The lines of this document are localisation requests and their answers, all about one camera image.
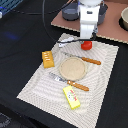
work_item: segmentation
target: black table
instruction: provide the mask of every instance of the black table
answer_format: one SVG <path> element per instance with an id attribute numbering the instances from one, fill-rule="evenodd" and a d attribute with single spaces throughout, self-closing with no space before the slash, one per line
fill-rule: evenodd
<path id="1" fill-rule="evenodd" d="M 60 8 L 66 0 L 47 0 L 45 12 Z M 42 0 L 24 0 L 16 7 L 23 12 L 42 12 Z M 51 26 L 57 13 L 45 15 L 46 27 L 56 40 L 62 33 L 79 33 Z M 96 128 L 128 128 L 128 45 L 96 38 L 96 41 L 119 47 L 109 79 Z M 0 104 L 33 118 L 51 128 L 75 126 L 17 99 L 42 63 L 42 52 L 54 42 L 45 33 L 41 15 L 8 13 L 0 20 Z"/>

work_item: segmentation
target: utensil handle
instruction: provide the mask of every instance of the utensil handle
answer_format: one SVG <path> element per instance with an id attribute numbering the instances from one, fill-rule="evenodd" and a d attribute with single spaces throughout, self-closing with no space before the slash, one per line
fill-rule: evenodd
<path id="1" fill-rule="evenodd" d="M 93 63 L 93 64 L 101 65 L 101 62 L 97 61 L 97 60 L 93 60 L 93 59 L 89 59 L 89 58 L 85 58 L 85 57 L 82 57 L 81 59 L 83 61 L 87 61 L 87 62 L 90 62 L 90 63 Z"/>
<path id="2" fill-rule="evenodd" d="M 84 90 L 84 91 L 89 91 L 89 88 L 88 88 L 88 87 L 83 86 L 83 85 L 81 85 L 81 84 L 77 84 L 77 83 L 72 82 L 72 81 L 70 81 L 70 80 L 67 81 L 67 84 L 72 85 L 72 86 L 74 86 L 74 87 L 76 87 L 76 88 L 79 88 L 79 89 L 81 89 L 81 90 Z"/>

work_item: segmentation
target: striped placemat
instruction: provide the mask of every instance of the striped placemat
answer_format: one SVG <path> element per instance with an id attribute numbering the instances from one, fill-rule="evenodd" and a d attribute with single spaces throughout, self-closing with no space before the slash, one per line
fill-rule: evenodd
<path id="1" fill-rule="evenodd" d="M 59 40 L 61 41 L 69 37 L 78 39 L 78 37 L 64 33 Z M 81 50 L 79 42 L 70 43 L 63 48 L 59 48 L 58 44 L 55 44 L 52 49 L 55 67 L 44 69 L 42 63 L 17 98 L 55 115 L 76 127 L 94 128 L 118 47 L 96 41 L 92 43 L 93 48 L 89 51 Z M 96 65 L 85 62 L 88 69 L 87 74 L 83 79 L 76 82 L 89 87 L 90 90 L 85 92 L 73 87 L 81 103 L 81 106 L 75 110 L 71 110 L 63 93 L 63 88 L 68 85 L 49 78 L 49 72 L 61 76 L 58 67 L 64 59 L 68 58 L 61 51 L 99 60 L 102 63 L 101 65 Z"/>

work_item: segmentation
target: butter block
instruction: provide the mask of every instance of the butter block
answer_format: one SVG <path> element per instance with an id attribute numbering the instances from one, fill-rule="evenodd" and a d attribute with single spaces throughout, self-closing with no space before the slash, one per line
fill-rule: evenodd
<path id="1" fill-rule="evenodd" d="M 42 59 L 44 68 L 54 67 L 54 60 L 51 51 L 42 52 Z"/>
<path id="2" fill-rule="evenodd" d="M 76 94 L 73 91 L 71 86 L 63 88 L 63 91 L 64 91 L 64 94 L 68 100 L 68 103 L 69 103 L 71 109 L 80 107 L 80 102 L 79 102 L 78 98 L 76 97 Z"/>

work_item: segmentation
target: knife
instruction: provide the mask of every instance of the knife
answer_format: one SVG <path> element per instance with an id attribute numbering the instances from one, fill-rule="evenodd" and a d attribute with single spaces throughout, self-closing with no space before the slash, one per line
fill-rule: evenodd
<path id="1" fill-rule="evenodd" d="M 51 73 L 51 72 L 49 72 L 49 75 L 50 75 L 50 77 L 51 77 L 52 79 L 54 79 L 54 80 L 56 80 L 56 81 L 62 81 L 62 82 L 65 82 L 65 83 L 67 83 L 67 84 L 69 84 L 69 85 L 72 85 L 72 86 L 74 86 L 74 87 L 76 87 L 76 88 L 79 88 L 79 89 L 81 89 L 81 90 L 89 91 L 89 88 L 86 87 L 86 86 L 83 86 L 83 85 L 81 85 L 81 84 L 77 84 L 77 83 L 75 83 L 75 82 L 73 82 L 73 81 L 70 81 L 70 80 L 65 80 L 65 79 L 63 79 L 63 78 L 59 77 L 58 75 L 53 74 L 53 73 Z"/>
<path id="2" fill-rule="evenodd" d="M 89 59 L 89 58 L 85 58 L 85 57 L 80 57 L 80 56 L 72 55 L 72 54 L 69 54 L 69 53 L 66 53 L 66 52 L 63 52 L 63 51 L 61 51 L 61 52 L 63 54 L 65 54 L 65 55 L 67 55 L 67 56 L 70 56 L 70 57 L 78 57 L 78 58 L 81 58 L 83 61 L 87 61 L 87 62 L 90 62 L 90 63 L 93 63 L 93 64 L 101 65 L 101 62 L 97 61 L 97 60 L 93 60 L 93 59 Z"/>

